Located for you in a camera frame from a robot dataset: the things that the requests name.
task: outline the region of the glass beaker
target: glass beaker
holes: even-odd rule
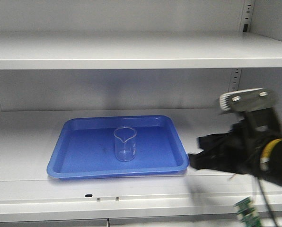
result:
[[[120,161],[131,161],[136,156],[137,131],[128,126],[122,126],[114,130],[115,154]]]

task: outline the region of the upper shelf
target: upper shelf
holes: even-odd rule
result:
[[[238,32],[0,32],[0,70],[282,67],[282,42]]]

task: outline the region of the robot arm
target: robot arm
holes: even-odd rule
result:
[[[241,120],[228,133],[199,137],[204,151],[189,154],[190,166],[250,174],[282,186],[282,129],[275,103],[275,93],[264,88],[223,94],[222,110]]]

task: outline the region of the screw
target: screw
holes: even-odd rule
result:
[[[263,96],[266,96],[266,95],[268,95],[267,91],[264,91],[264,92],[260,92],[260,93],[259,93],[259,96],[260,96],[260,97],[263,97]]]
[[[234,102],[236,102],[236,101],[239,101],[240,99],[241,99],[240,96],[236,96],[236,97],[233,97],[231,100],[234,101]]]

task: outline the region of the yellow band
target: yellow band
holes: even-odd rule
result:
[[[263,149],[262,151],[262,154],[261,154],[261,158],[269,158],[270,157],[270,154],[273,150],[273,148],[275,147],[275,145],[278,144],[278,142],[282,141],[282,139],[276,139],[276,140],[272,140],[270,141],[266,146],[265,148]]]

